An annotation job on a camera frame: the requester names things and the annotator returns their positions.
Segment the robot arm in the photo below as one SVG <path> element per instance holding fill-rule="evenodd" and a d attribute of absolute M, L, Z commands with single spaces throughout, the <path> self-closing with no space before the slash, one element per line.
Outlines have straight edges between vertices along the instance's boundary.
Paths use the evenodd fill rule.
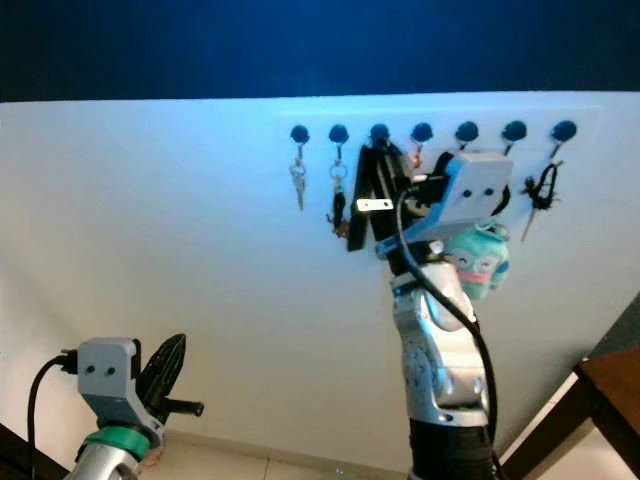
<path fill-rule="evenodd" d="M 451 263 L 434 261 L 423 272 L 473 318 Z M 392 289 L 393 317 L 402 340 L 413 478 L 492 478 L 486 376 L 473 337 L 428 292 L 415 288 L 410 274 L 395 278 Z"/>
<path fill-rule="evenodd" d="M 394 274 L 412 480 L 494 478 L 493 370 L 471 303 L 439 240 L 488 219 L 504 204 L 494 194 L 505 191 L 511 170 L 500 154 L 445 153 L 432 174 L 411 178 L 388 139 L 361 150 L 352 205 L 356 228 L 347 246 L 363 248 L 370 219 L 378 257 Z M 376 204 L 365 202 L 371 194 L 384 199 L 380 210 L 358 208 Z M 388 209 L 391 200 L 395 212 Z"/>
<path fill-rule="evenodd" d="M 182 368 L 186 336 L 174 335 L 140 371 L 140 342 L 95 338 L 78 348 L 78 391 L 98 417 L 99 431 L 80 449 L 66 480 L 135 480 L 149 448 L 162 445 L 170 413 L 200 416 L 199 402 L 170 400 Z"/>

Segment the floor tile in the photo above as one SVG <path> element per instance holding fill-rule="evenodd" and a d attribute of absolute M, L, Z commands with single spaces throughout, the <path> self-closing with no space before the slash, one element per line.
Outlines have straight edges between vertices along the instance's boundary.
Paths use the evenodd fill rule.
<path fill-rule="evenodd" d="M 366 480 L 349 472 L 338 476 L 335 472 L 314 470 L 283 462 L 270 461 L 266 480 Z"/>
<path fill-rule="evenodd" d="M 596 428 L 553 465 L 540 480 L 635 480 L 616 451 Z"/>
<path fill-rule="evenodd" d="M 182 442 L 167 442 L 154 467 L 143 471 L 142 480 L 264 480 L 267 460 L 222 452 Z"/>

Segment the white wall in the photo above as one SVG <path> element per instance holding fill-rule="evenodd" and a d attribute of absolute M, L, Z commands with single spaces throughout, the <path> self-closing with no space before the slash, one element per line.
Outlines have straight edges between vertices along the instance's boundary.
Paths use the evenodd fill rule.
<path fill-rule="evenodd" d="M 0 422 L 27 438 L 27 399 L 36 372 L 79 336 L 57 321 L 36 289 L 0 261 Z M 95 416 L 76 392 L 75 377 L 53 367 L 36 402 L 36 446 L 70 468 Z"/>
<path fill-rule="evenodd" d="M 175 331 L 189 335 L 176 395 L 207 410 L 172 418 L 173 428 L 403 470 L 387 269 L 371 243 L 346 254 L 324 218 L 329 117 L 424 111 L 437 128 L 469 109 L 483 134 L 489 110 L 551 108 L 561 120 L 585 106 L 599 122 L 590 143 L 563 153 L 562 202 L 527 243 L 511 243 L 509 280 L 478 306 L 504 446 L 637 293 L 637 94 L 3 104 L 0 246 L 82 336 L 139 336 L 149 353 Z M 303 213 L 282 133 L 292 112 L 315 142 Z M 546 161 L 548 121 L 530 124 L 530 143 L 514 148 L 517 184 Z M 482 147 L 502 148 L 489 133 Z M 345 149 L 352 174 L 362 139 Z M 515 195 L 505 218 L 516 238 L 526 211 Z"/>

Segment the dark blue wall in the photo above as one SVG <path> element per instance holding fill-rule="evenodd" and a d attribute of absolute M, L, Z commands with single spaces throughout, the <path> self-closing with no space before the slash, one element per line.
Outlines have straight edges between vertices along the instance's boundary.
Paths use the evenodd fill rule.
<path fill-rule="evenodd" d="M 5 101 L 640 90 L 638 0 L 0 0 Z"/>

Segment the black cord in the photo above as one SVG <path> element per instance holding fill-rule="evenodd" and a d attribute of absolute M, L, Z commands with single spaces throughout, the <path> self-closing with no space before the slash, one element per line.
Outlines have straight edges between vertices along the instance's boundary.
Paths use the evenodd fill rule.
<path fill-rule="evenodd" d="M 484 366 L 485 375 L 487 378 L 487 393 L 489 397 L 489 412 L 488 412 L 488 426 L 487 431 L 489 433 L 489 438 L 491 443 L 493 444 L 496 436 L 496 425 L 498 419 L 498 394 L 496 390 L 496 380 L 495 375 L 493 373 L 493 364 L 491 363 L 491 357 L 489 356 L 489 349 L 487 348 L 482 335 L 480 334 L 480 329 L 476 324 L 471 322 L 467 318 L 467 316 L 453 303 L 449 298 L 442 293 L 438 287 L 436 287 L 431 280 L 429 280 L 426 275 L 420 269 L 420 266 L 416 262 L 415 258 L 411 254 L 411 250 L 409 250 L 409 244 L 407 243 L 407 239 L 404 235 L 404 229 L 402 227 L 402 206 L 404 201 L 406 200 L 408 195 L 412 195 L 418 191 L 418 187 L 409 186 L 400 191 L 397 200 L 395 202 L 396 205 L 396 231 L 398 238 L 400 240 L 401 252 L 404 257 L 405 262 L 407 263 L 407 267 L 409 271 L 414 276 L 414 278 L 424 287 L 424 289 L 429 292 L 444 308 L 446 308 L 456 319 L 462 323 L 462 325 L 469 331 L 471 336 L 473 337 L 478 351 L 480 352 L 480 357 L 482 358 L 482 364 Z M 500 468 L 499 463 L 496 466 L 498 475 L 502 475 L 502 469 Z"/>
<path fill-rule="evenodd" d="M 35 410 L 36 396 L 38 395 L 38 387 L 47 371 L 54 365 L 65 365 L 67 359 L 64 355 L 59 355 L 45 363 L 40 371 L 36 374 L 29 391 L 29 404 L 27 407 L 27 437 L 29 441 L 29 450 L 27 452 L 27 467 L 29 469 L 31 480 L 36 480 L 36 426 L 35 426 Z"/>
<path fill-rule="evenodd" d="M 545 167 L 540 175 L 538 183 L 536 183 L 533 177 L 527 177 L 524 181 L 524 190 L 522 193 L 526 193 L 531 198 L 531 204 L 536 210 L 549 210 L 553 201 L 556 198 L 556 179 L 558 177 L 558 167 L 562 165 L 562 162 L 550 163 Z M 547 176 L 551 173 L 551 183 L 547 185 Z M 548 186 L 549 191 L 544 194 L 542 189 Z"/>

